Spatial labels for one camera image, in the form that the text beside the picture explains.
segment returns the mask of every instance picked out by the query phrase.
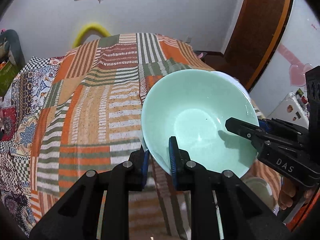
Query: wall outlet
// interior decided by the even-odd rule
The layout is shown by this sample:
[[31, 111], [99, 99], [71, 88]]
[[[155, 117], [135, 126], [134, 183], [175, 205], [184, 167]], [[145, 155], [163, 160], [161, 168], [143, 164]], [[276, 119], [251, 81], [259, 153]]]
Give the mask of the wall outlet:
[[187, 36], [185, 43], [190, 43], [191, 39], [192, 39], [192, 37]]

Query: mint green bowl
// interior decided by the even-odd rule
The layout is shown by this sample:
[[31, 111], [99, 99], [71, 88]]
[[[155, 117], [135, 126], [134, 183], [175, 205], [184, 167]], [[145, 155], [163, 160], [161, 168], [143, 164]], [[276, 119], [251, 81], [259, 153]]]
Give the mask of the mint green bowl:
[[169, 137], [175, 136], [191, 160], [208, 170], [232, 170], [242, 177], [257, 151], [249, 140], [227, 131], [230, 117], [259, 125], [251, 103], [234, 84], [209, 71], [180, 70], [150, 89], [141, 113], [143, 138], [169, 174]]

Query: silver bolt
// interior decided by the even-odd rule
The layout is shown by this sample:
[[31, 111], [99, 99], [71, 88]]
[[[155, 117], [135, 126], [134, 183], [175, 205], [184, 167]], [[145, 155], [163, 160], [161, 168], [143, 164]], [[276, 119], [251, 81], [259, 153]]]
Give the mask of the silver bolt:
[[89, 170], [85, 173], [87, 175], [87, 177], [93, 177], [94, 175], [96, 175], [96, 172], [94, 170]]
[[228, 178], [230, 178], [230, 177], [233, 176], [233, 172], [232, 172], [232, 171], [229, 171], [229, 170], [225, 170], [225, 171], [223, 172], [223, 175], [226, 176], [226, 177], [228, 177]]
[[129, 168], [132, 166], [132, 162], [131, 161], [125, 161], [124, 163], [122, 163], [122, 165], [126, 168]]
[[187, 161], [186, 165], [189, 167], [189, 168], [193, 168], [194, 166], [196, 166], [196, 163], [194, 161]]

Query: bed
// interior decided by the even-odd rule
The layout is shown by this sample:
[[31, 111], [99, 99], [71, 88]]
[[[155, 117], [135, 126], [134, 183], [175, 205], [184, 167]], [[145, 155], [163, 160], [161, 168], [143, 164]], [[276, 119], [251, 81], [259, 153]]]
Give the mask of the bed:
[[[111, 170], [140, 148], [148, 91], [188, 68], [213, 71], [188, 44], [151, 33], [102, 38], [26, 64], [4, 97], [0, 142], [1, 200], [26, 235], [87, 170]], [[278, 173], [256, 161], [249, 176], [265, 179], [277, 201]], [[145, 190], [129, 195], [130, 235], [190, 239], [189, 205], [189, 194], [176, 192], [151, 158]]]

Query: yellow foam tube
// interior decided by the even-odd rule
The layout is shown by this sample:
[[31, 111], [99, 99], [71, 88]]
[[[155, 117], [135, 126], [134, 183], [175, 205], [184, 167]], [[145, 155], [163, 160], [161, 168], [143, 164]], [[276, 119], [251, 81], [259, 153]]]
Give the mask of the yellow foam tube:
[[76, 48], [78, 46], [81, 45], [81, 40], [83, 38], [83, 36], [88, 32], [88, 31], [97, 31], [98, 33], [100, 33], [103, 37], [109, 37], [111, 36], [111, 34], [104, 28], [102, 27], [100, 24], [98, 23], [89, 23], [86, 24], [85, 26], [83, 26], [81, 28], [81, 30], [79, 31], [75, 41], [72, 44], [72, 48]]

